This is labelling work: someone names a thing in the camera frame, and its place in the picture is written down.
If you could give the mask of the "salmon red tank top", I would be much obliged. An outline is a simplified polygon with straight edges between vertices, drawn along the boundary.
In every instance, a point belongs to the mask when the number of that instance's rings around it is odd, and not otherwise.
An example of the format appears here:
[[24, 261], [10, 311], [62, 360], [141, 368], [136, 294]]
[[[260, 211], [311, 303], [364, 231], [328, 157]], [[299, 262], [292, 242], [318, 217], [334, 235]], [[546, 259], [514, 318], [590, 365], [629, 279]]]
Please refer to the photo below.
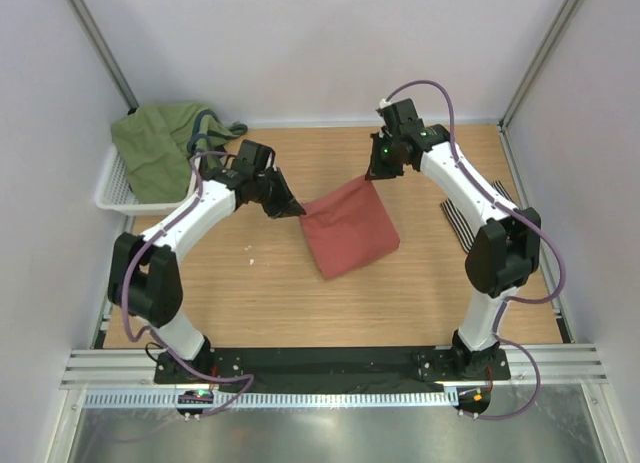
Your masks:
[[305, 203], [300, 224], [322, 277], [339, 277], [399, 248], [400, 237], [374, 184], [359, 176]]

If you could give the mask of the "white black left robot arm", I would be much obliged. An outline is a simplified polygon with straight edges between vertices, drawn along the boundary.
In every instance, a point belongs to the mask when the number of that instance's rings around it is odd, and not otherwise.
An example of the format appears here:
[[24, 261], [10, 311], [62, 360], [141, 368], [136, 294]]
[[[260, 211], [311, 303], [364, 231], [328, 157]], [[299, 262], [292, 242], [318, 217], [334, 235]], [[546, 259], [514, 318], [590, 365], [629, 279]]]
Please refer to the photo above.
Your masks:
[[209, 340], [182, 308], [182, 260], [243, 205], [256, 203], [272, 219], [305, 212], [277, 167], [273, 148], [243, 140], [230, 165], [201, 174], [198, 166], [208, 155], [192, 154], [189, 165], [196, 188], [176, 210], [139, 235], [124, 232], [116, 239], [107, 292], [121, 311], [129, 340], [137, 342], [150, 334], [192, 383], [210, 377], [214, 363]]

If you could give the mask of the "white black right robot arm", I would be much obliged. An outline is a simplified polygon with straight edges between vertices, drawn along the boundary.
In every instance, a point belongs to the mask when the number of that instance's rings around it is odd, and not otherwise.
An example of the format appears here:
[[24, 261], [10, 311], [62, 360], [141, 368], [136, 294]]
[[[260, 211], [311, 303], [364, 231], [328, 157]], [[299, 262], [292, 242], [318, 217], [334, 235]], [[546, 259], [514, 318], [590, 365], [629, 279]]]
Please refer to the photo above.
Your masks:
[[538, 269], [540, 215], [496, 192], [469, 164], [451, 131], [424, 125], [412, 100], [382, 101], [377, 112], [384, 124], [371, 136], [366, 179], [394, 179], [412, 167], [446, 193], [474, 234], [465, 260], [471, 300], [442, 361], [456, 378], [480, 379], [500, 346], [496, 318], [502, 303]]

